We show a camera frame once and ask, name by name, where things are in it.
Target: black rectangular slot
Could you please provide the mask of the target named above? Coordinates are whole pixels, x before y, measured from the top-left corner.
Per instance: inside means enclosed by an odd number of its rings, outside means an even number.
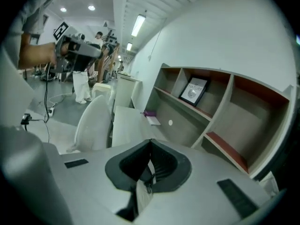
[[[246,194],[230,179],[217,182],[231,204],[241,218],[246,218],[254,213],[258,207],[247,197]]]
[[[66,162],[65,165],[67,168],[71,168],[71,167],[77,167],[83,164],[89,163],[87,160],[85,159],[79,159],[76,161],[72,161],[72,162]]]

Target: desk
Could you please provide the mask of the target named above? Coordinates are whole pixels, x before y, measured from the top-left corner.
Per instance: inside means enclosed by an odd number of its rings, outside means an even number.
[[[137,109],[117,106],[113,131],[112,146],[134,142],[141,143],[146,139],[168,141],[159,126],[151,126],[145,116]]]
[[[114,102],[113,112],[116,112],[117,106],[128,107],[136,83],[140,80],[118,73],[117,94]]]

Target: fluorescent light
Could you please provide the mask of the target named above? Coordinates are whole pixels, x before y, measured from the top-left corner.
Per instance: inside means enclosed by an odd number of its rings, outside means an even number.
[[[146,17],[143,16],[143,15],[139,14],[137,16],[136,21],[135,21],[135,25],[134,25],[134,27],[132,29],[132,33],[131,33],[132,36],[134,36],[134,37],[137,36],[137,34],[138,34],[139,30],[141,29],[141,26],[142,26],[143,22],[145,21],[145,19],[146,19]]]
[[[132,43],[128,43],[127,44],[127,50],[130,51],[131,47],[132,47]]]
[[[94,11],[95,7],[94,6],[89,6],[88,9],[91,10],[91,11]]]
[[[300,45],[300,37],[298,35],[296,35],[296,43]]]

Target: framed certificate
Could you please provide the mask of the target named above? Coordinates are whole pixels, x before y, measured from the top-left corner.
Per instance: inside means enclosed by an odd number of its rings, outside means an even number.
[[[193,106],[196,106],[204,94],[208,82],[208,80],[191,77],[179,98]]]

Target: white chair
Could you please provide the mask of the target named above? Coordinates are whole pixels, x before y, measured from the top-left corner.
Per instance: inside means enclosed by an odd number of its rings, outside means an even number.
[[[81,152],[105,149],[111,128],[111,114],[103,95],[96,97],[83,112],[75,133],[74,146]]]
[[[111,86],[110,85],[107,85],[107,84],[103,84],[103,83],[95,83],[95,85],[93,86],[93,89],[92,89],[92,98],[95,99],[95,93],[96,91],[101,91],[101,92],[108,92],[108,98],[110,97],[111,95]]]

